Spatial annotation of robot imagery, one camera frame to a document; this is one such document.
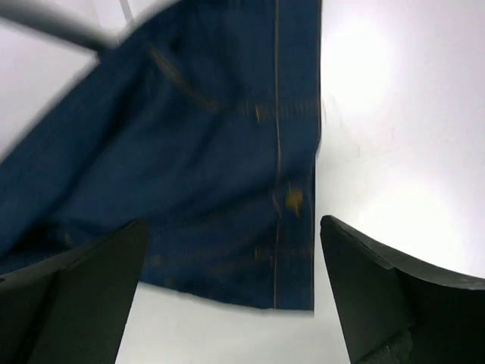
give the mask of metal rod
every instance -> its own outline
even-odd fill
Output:
[[[95,52],[116,45],[114,37],[29,0],[0,0],[0,17]]]

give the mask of white background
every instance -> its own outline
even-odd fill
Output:
[[[44,2],[113,34],[126,26],[118,0]],[[153,3],[130,7],[139,20]],[[335,215],[485,277],[484,16],[482,0],[324,1],[317,223]],[[5,22],[0,52],[1,158],[95,58]],[[348,363],[319,241],[317,231],[314,317],[140,284],[117,364]]]

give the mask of denim fabric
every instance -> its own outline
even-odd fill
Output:
[[[0,165],[0,270],[150,224],[141,280],[313,309],[318,0],[155,15]]]

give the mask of jeans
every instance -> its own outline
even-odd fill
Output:
[[[313,309],[318,0],[184,0],[0,164],[0,272],[150,226],[141,281]]]

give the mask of stitching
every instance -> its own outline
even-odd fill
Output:
[[[194,261],[199,261],[200,259],[213,259],[217,258],[218,255],[231,253],[234,249],[244,246],[253,237],[253,234],[248,234],[246,237],[236,241],[234,244],[230,244],[222,248],[220,246],[216,246],[212,249],[199,250],[198,252],[186,250],[184,253],[178,254],[178,256],[164,257],[160,254],[153,254],[147,257],[147,263],[149,266],[155,266],[156,268],[173,268],[181,265],[187,265]]]
[[[155,62],[158,69],[160,69],[164,74],[166,74],[174,84],[181,89],[188,97],[194,100],[199,106],[212,111],[217,112],[222,110],[229,105],[222,105],[216,100],[207,98],[203,96],[201,93],[196,91],[182,76],[182,74],[173,66],[170,61],[168,61],[167,57],[163,55],[163,53],[157,49],[154,45],[149,43],[147,45],[149,54],[151,59]],[[275,80],[276,88],[278,87],[278,79],[276,77]],[[254,115],[258,122],[262,122],[263,120],[274,119],[277,118],[277,122],[280,121],[280,116],[284,118],[290,118],[296,115],[316,115],[318,113],[319,100],[299,100],[296,102],[285,102],[281,103],[279,100],[279,92],[276,91],[277,94],[277,102],[276,106],[267,106],[257,102],[251,102],[248,99],[238,101],[236,103],[236,110],[243,115],[250,116]]]
[[[275,186],[276,186],[278,185],[278,182],[280,180],[280,174],[281,174],[280,91],[279,91],[280,84],[278,82],[278,78],[279,78],[278,56],[280,53],[280,0],[276,0],[276,7],[275,7],[274,13],[275,13],[274,14],[274,96],[276,101],[275,121],[276,121],[277,152],[278,152],[277,173],[276,173],[276,181],[275,181]],[[274,242],[274,297],[273,297],[274,309],[277,308],[277,274],[278,274],[277,266],[278,266],[278,244],[280,239],[280,222],[281,222],[281,215],[278,218],[277,227],[276,227],[276,241]]]
[[[180,72],[167,60],[167,58],[156,49],[151,43],[149,44],[149,54],[162,72],[166,73],[169,78],[188,96],[192,97],[201,106],[211,111],[220,110],[220,105],[217,101],[207,99],[197,91],[195,91],[182,77]]]
[[[317,34],[317,39],[318,39],[318,47],[317,47],[317,65],[320,64],[321,60],[321,12],[322,12],[322,0],[318,1],[318,23],[320,26],[318,27],[318,34]],[[321,72],[320,69],[318,69],[318,77],[317,77],[317,95],[318,95],[318,115],[317,115],[317,123],[318,123],[318,141],[316,145],[316,150],[315,154],[313,156],[313,163],[311,164],[311,171],[308,174],[308,200],[310,202],[310,211],[311,211],[311,236],[310,236],[310,260],[311,260],[311,306],[314,309],[314,298],[315,298],[315,282],[314,282],[314,264],[315,264],[315,259],[314,259],[314,249],[315,249],[315,216],[314,216],[314,209],[313,209],[313,203],[311,200],[311,177],[316,178],[316,167],[315,167],[315,162],[317,158],[317,151],[318,151],[318,145],[320,144],[321,141]],[[326,109],[324,108],[325,112],[325,123],[327,123],[327,114],[326,114]]]
[[[280,207],[280,204],[278,203],[278,200],[276,198],[276,196],[274,195],[274,193],[272,193],[272,199],[273,199],[273,205],[274,205],[274,208],[276,209],[277,213],[278,213],[278,218],[281,218],[281,207]]]
[[[274,244],[274,292],[273,292],[273,308],[277,308],[277,274],[278,274],[278,240],[280,239],[280,221],[278,218],[276,226],[276,241]]]

